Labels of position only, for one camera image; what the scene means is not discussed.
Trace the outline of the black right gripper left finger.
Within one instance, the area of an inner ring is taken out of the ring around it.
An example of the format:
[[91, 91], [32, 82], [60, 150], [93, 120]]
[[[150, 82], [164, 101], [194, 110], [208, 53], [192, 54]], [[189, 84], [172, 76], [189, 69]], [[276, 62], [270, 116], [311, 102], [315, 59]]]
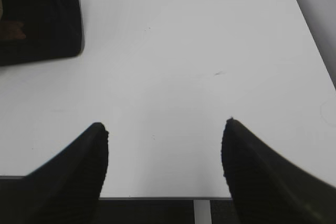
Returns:
[[30, 174], [1, 185], [1, 223], [92, 223], [109, 163], [96, 122]]

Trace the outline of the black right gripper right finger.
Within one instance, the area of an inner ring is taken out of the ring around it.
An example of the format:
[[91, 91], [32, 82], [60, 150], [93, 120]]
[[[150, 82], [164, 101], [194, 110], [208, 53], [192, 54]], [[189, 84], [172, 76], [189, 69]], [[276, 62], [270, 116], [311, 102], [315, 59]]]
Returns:
[[288, 161], [233, 118], [225, 124], [221, 160], [241, 223], [335, 223], [335, 187]]

